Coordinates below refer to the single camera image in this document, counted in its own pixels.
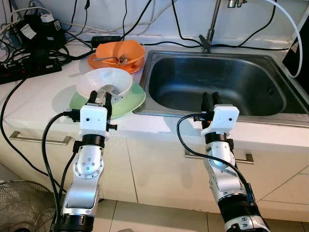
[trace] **floor tile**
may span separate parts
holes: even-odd
[[[117,201],[103,200],[98,204],[98,210],[93,225],[93,232],[109,232]]]
[[[304,232],[303,225],[299,221],[282,221],[266,219],[271,232]]]
[[[309,223],[308,222],[302,222],[303,223],[303,227],[305,229],[305,232],[309,232]]]
[[[134,232],[208,232],[203,212],[117,202],[111,232],[127,228]]]
[[[208,232],[225,232],[221,214],[207,213]]]

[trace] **green plate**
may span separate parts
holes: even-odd
[[[112,118],[123,116],[135,110],[142,105],[145,98],[146,94],[142,87],[140,87],[136,82],[133,82],[128,94],[121,100],[112,103]],[[70,101],[70,109],[80,110],[86,102],[87,99],[76,92]]]

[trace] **power adapter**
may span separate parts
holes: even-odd
[[[99,46],[99,44],[105,44],[109,42],[117,42],[120,41],[121,36],[114,35],[114,36],[94,36],[91,39],[91,46],[93,48],[96,48]]]

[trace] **faucet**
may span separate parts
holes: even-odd
[[[237,5],[237,7],[241,7],[241,5],[243,3],[246,3],[246,2],[247,2],[246,0],[228,0],[227,7],[228,8],[235,8],[236,5]],[[201,40],[201,43],[203,44],[202,51],[206,52],[206,53],[211,52],[211,44],[212,44],[212,39],[213,39],[213,35],[214,35],[214,26],[215,26],[216,21],[217,21],[220,3],[221,3],[221,0],[216,1],[216,5],[214,7],[213,16],[212,16],[212,20],[211,20],[211,27],[208,30],[207,37],[205,38],[204,36],[199,35],[199,39]]]

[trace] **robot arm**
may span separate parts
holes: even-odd
[[[233,140],[227,139],[233,129],[239,110],[232,105],[223,105],[218,93],[213,93],[214,110],[209,111],[208,95],[203,94],[201,136],[205,137],[208,156],[220,158],[237,168],[233,154]],[[230,166],[204,159],[209,173],[212,194],[220,208],[226,232],[270,232],[255,203],[250,184],[242,183]]]
[[[92,92],[86,105],[80,110],[81,130],[79,152],[73,164],[73,182],[66,194],[61,219],[53,225],[58,232],[91,232],[96,215],[104,170],[103,149],[109,138],[112,115],[111,95],[106,94],[105,105],[95,103]]]

